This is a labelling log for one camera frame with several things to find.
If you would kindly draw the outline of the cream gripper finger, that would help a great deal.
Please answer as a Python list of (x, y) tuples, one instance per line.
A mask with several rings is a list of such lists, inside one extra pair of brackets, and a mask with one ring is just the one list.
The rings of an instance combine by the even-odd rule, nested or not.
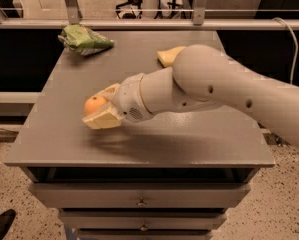
[(109, 87), (106, 87), (105, 89), (99, 91), (98, 93), (95, 94), (96, 98), (101, 98), (104, 99), (106, 101), (113, 101), (115, 94), (118, 90), (118, 88), (120, 87), (119, 83), (115, 83)]
[(121, 125), (119, 113), (112, 103), (106, 103), (82, 119), (91, 129), (108, 129)]

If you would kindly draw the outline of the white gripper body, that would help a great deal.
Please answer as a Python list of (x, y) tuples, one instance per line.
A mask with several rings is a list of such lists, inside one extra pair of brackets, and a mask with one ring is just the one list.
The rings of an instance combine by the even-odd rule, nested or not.
[(141, 97), (141, 80), (144, 74), (140, 73), (126, 78), (117, 88), (113, 104), (119, 114), (126, 120), (138, 123), (153, 118), (144, 105)]

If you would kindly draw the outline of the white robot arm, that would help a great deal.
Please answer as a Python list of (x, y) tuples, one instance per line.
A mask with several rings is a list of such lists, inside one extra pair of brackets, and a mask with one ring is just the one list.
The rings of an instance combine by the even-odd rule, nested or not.
[(96, 105), (85, 110), (83, 123), (92, 129), (226, 105), (299, 148), (299, 87), (258, 74), (206, 45), (188, 46), (171, 66), (128, 77), (90, 99)]

